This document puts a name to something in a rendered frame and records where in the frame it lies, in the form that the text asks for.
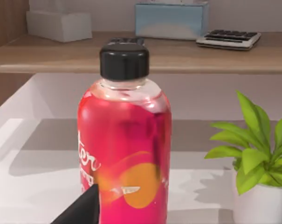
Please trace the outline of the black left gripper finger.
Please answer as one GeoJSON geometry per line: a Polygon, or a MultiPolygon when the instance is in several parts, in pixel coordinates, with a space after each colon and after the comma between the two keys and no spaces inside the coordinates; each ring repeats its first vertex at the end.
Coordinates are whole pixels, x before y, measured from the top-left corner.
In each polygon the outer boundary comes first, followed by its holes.
{"type": "Polygon", "coordinates": [[[50,224],[99,224],[98,185],[92,185],[50,224]]]}

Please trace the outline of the red bottle with black cap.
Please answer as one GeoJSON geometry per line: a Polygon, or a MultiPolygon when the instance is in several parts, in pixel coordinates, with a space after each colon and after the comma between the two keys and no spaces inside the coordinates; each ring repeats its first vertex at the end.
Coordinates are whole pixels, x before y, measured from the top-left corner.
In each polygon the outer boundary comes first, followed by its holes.
{"type": "Polygon", "coordinates": [[[172,114],[148,78],[149,51],[111,42],[77,112],[82,190],[98,186],[99,224],[166,224],[172,114]]]}

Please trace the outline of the green plant in white pot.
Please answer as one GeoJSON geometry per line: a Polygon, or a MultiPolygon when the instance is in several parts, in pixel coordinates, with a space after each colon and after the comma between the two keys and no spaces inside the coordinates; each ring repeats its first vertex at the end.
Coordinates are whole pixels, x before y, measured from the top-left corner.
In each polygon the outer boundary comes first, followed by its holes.
{"type": "Polygon", "coordinates": [[[206,159],[233,158],[235,224],[282,224],[282,119],[274,128],[267,113],[237,92],[245,128],[215,122],[206,159]]]}

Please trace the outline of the white tissue box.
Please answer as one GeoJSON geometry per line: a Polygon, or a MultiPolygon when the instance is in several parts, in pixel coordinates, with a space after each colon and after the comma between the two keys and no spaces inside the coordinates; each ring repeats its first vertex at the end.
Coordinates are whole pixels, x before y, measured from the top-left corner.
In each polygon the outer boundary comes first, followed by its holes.
{"type": "Polygon", "coordinates": [[[92,38],[89,13],[54,13],[28,11],[27,28],[30,35],[58,42],[73,42],[92,38]]]}

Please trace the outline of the wooden shelf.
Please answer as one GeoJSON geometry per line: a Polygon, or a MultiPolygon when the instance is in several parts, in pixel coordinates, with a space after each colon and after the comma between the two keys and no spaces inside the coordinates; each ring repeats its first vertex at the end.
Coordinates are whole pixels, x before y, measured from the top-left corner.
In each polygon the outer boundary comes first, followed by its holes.
{"type": "MultiPolygon", "coordinates": [[[[100,47],[115,33],[58,43],[25,35],[0,47],[0,116],[73,118],[85,89],[99,75],[100,47]]],[[[176,117],[240,112],[236,90],[282,116],[282,33],[264,33],[253,50],[200,48],[194,42],[147,39],[151,78],[166,92],[176,117]]]]}

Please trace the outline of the light blue tissue box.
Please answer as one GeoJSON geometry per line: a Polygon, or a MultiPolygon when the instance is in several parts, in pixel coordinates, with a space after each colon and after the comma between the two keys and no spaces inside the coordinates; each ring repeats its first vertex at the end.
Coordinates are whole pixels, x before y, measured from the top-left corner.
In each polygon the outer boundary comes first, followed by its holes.
{"type": "Polygon", "coordinates": [[[135,4],[135,35],[196,40],[208,30],[209,0],[143,0],[135,4]]]}

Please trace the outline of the white calculator with black keys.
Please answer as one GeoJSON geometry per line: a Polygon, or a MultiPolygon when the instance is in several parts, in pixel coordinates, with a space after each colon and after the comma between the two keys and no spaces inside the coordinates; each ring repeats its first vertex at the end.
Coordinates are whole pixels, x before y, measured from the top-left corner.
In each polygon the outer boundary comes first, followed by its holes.
{"type": "Polygon", "coordinates": [[[216,49],[251,50],[260,38],[260,32],[216,29],[198,38],[196,44],[216,49]]]}

